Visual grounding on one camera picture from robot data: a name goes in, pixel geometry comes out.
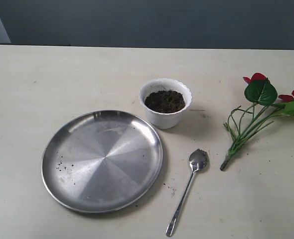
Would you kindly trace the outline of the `stainless steel spoon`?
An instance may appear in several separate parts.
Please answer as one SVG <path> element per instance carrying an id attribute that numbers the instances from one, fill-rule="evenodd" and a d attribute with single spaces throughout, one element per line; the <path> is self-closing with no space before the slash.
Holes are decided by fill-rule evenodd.
<path id="1" fill-rule="evenodd" d="M 198 148 L 190 154 L 188 162 L 189 162 L 189 167 L 191 169 L 191 174 L 190 174 L 190 177 L 189 177 L 188 182 L 186 184 L 186 187 L 183 191 L 183 194 L 181 196 L 179 204 L 177 205 L 177 208 L 173 214 L 173 217 L 171 218 L 171 220 L 166 228 L 165 235 L 167 237 L 171 237 L 173 235 L 176 223 L 178 221 L 178 218 L 179 218 L 180 212 L 182 210 L 184 201 L 187 197 L 187 193 L 188 193 L 189 187 L 192 183 L 193 177 L 195 176 L 195 174 L 197 172 L 200 172 L 201 170 L 203 170 L 207 166 L 207 164 L 209 162 L 208 154 L 206 151 Z"/>

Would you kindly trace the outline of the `artificial red flower stem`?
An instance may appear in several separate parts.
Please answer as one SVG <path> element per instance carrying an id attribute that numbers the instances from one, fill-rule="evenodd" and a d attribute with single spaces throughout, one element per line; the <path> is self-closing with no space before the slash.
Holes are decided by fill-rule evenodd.
<path id="1" fill-rule="evenodd" d="M 269 78 L 262 73 L 243 77 L 247 83 L 244 96 L 251 105 L 231 110 L 224 128 L 229 132 L 232 144 L 220 166 L 224 171 L 234 156 L 256 134 L 273 123 L 271 119 L 280 116 L 294 117 L 294 90 L 290 95 L 279 95 Z"/>

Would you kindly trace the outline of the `white scalloped flower pot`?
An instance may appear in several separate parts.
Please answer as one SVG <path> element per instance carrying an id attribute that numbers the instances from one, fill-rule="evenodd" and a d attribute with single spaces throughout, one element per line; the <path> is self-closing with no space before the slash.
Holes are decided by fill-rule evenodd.
<path id="1" fill-rule="evenodd" d="M 176 91 L 182 94 L 185 106 L 179 111 L 173 113 L 159 113 L 151 110 L 145 104 L 146 98 L 154 92 L 158 91 Z M 145 110 L 147 120 L 159 129 L 169 129 L 177 125 L 183 114 L 189 108 L 192 102 L 192 93 L 190 89 L 182 82 L 169 78 L 153 79 L 146 82 L 139 90 L 139 101 Z"/>

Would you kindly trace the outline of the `round stainless steel plate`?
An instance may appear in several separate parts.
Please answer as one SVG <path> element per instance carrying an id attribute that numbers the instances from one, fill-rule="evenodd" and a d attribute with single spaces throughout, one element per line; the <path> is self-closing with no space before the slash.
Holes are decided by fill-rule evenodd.
<path id="1" fill-rule="evenodd" d="M 79 116 L 48 142 L 41 176 L 62 206 L 108 213 L 143 197 L 157 180 L 163 146 L 157 131 L 128 112 L 103 110 Z"/>

